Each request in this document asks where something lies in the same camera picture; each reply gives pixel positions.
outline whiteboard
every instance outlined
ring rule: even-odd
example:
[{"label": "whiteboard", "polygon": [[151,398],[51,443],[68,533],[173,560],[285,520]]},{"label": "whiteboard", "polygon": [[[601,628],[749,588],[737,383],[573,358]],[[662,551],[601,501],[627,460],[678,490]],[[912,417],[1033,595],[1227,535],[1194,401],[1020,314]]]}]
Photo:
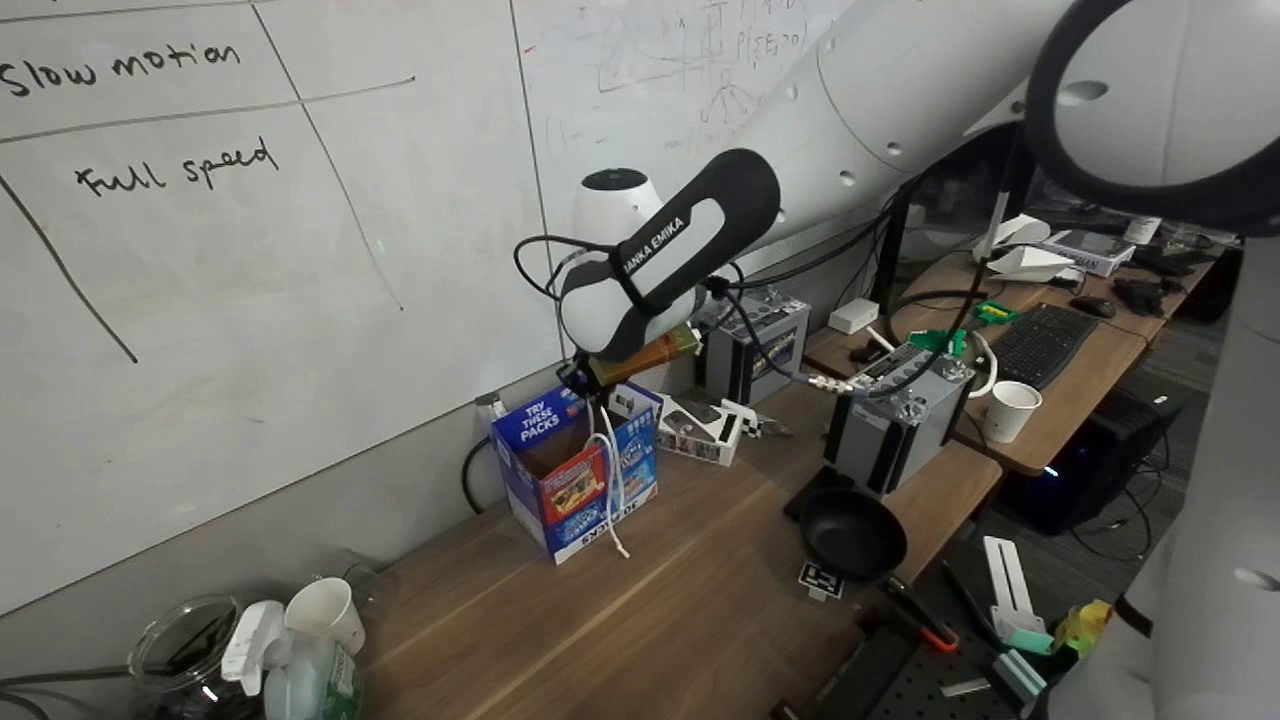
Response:
[{"label": "whiteboard", "polygon": [[551,234],[582,176],[678,196],[855,0],[512,0]]},{"label": "whiteboard", "polygon": [[550,366],[529,234],[505,0],[8,0],[0,612]]}]

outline green object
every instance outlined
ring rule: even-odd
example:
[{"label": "green object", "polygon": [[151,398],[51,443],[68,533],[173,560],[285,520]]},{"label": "green object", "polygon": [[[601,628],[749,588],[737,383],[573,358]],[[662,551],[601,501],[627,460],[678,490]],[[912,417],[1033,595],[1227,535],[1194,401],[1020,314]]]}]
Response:
[{"label": "green object", "polygon": [[270,646],[270,720],[362,720],[357,659],[328,635],[281,634]]},{"label": "green object", "polygon": [[[937,347],[943,347],[943,339],[947,339],[943,330],[912,332],[912,347],[919,347],[919,351],[937,351]],[[969,347],[971,347],[969,330],[957,330],[957,337],[951,337],[951,343],[947,343],[947,358],[951,358],[951,359],[965,359]]]},{"label": "green object", "polygon": [[1020,648],[1020,654],[1027,654],[1027,656],[1052,656],[1052,654],[1056,654],[1056,642],[1052,642],[1052,635],[1027,634],[1027,628],[1006,634],[1006,646],[1008,646],[1008,648]]},{"label": "green object", "polygon": [[971,322],[976,322],[980,330],[1002,330],[1002,323],[1011,323],[1016,314],[1006,310],[1006,305],[998,305],[998,302],[980,302],[980,305],[971,305]]},{"label": "green object", "polygon": [[1112,622],[1110,602],[1082,605],[1056,625],[1056,642],[1088,656],[1099,634],[1110,628],[1110,622]]}]

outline small box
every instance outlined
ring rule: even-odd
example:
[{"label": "small box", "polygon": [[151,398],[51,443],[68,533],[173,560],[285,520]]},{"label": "small box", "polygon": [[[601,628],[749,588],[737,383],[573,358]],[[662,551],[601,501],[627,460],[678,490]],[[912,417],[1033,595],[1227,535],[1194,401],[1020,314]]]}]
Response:
[{"label": "small box", "polygon": [[[620,383],[608,408],[620,447],[620,520],[655,493],[662,401]],[[608,453],[592,432],[592,406],[567,388],[551,388],[491,424],[507,503],[551,563],[564,563],[608,530]]]}]

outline cup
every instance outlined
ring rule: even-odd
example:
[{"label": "cup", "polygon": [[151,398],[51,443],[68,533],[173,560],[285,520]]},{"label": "cup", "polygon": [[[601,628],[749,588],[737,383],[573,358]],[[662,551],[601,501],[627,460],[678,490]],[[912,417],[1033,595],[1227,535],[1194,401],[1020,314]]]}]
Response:
[{"label": "cup", "polygon": [[304,584],[285,610],[285,628],[297,628],[310,635],[334,635],[352,656],[364,648],[357,595],[352,595],[352,584],[341,576],[322,576]]},{"label": "cup", "polygon": [[1043,398],[1033,383],[1002,379],[991,388],[991,406],[988,406],[988,417],[984,417],[984,435],[991,443],[1011,443],[1042,406],[1043,406]]}]

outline wooden table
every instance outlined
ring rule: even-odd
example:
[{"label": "wooden table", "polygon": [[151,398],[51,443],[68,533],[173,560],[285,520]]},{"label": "wooden table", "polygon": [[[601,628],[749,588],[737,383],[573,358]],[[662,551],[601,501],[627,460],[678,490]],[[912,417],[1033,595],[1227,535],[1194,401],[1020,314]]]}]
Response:
[{"label": "wooden table", "polygon": [[[1186,294],[1164,295],[1164,315],[1136,315],[1118,305],[1118,315],[1104,322],[1071,358],[1071,366],[1043,388],[1043,408],[1027,420],[1027,427],[1011,443],[988,443],[980,432],[980,417],[988,401],[969,401],[957,435],[988,455],[998,455],[1008,472],[1042,478],[1052,455],[1078,435],[1078,427],[1097,411],[1097,406],[1124,379],[1124,372],[1151,347],[1170,315],[1190,302],[1190,294],[1207,278],[1212,264],[1198,264],[1198,274],[1186,280]],[[927,274],[919,274],[909,289],[916,294],[969,294],[971,289],[971,262],[969,258],[943,258]],[[1067,289],[1050,285],[980,285],[998,305],[1027,314],[1038,305],[1067,305]],[[1084,294],[1110,294],[1110,280],[1088,280]],[[957,302],[925,302],[909,305],[894,315],[896,337],[912,337],[916,330],[951,330]],[[808,366],[851,376],[859,366],[849,359],[855,347],[863,347],[863,337],[835,337],[815,332],[808,343]]]},{"label": "wooden table", "polygon": [[[785,388],[762,411],[788,435],[749,441],[737,470],[662,455],[662,496],[608,539],[550,570],[505,513],[406,556],[373,622],[373,716],[763,716],[808,699],[855,648],[851,605],[798,588],[788,496],[822,470],[831,401]],[[912,580],[1002,463],[947,443],[890,508]]]}]

